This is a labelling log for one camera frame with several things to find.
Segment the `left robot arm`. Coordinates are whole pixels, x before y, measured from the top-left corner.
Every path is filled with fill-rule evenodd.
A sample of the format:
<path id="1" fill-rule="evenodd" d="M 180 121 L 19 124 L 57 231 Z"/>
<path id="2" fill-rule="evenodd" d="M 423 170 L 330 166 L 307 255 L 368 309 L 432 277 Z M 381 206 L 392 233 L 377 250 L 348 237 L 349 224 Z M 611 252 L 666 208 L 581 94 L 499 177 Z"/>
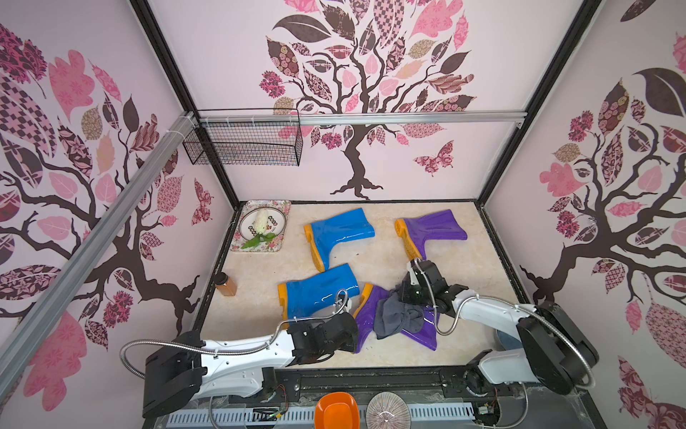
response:
<path id="1" fill-rule="evenodd" d="M 142 416 L 160 418 L 202 398 L 271 395 L 277 370 L 319 363 L 338 351 L 353 353 L 358 337 L 347 312 L 243 341 L 203 341 L 198 331 L 186 332 L 146 359 Z"/>

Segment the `grey cloth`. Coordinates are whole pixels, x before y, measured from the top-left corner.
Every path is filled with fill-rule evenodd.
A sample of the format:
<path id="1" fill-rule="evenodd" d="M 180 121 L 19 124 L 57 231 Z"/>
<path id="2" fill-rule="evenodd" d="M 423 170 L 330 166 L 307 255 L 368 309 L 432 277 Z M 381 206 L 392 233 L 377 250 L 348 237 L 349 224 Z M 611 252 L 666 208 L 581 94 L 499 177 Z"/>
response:
<path id="1" fill-rule="evenodd" d="M 376 305 L 373 331 L 379 340 L 403 331 L 417 334 L 423 326 L 423 307 L 403 302 L 396 291 L 379 300 Z"/>

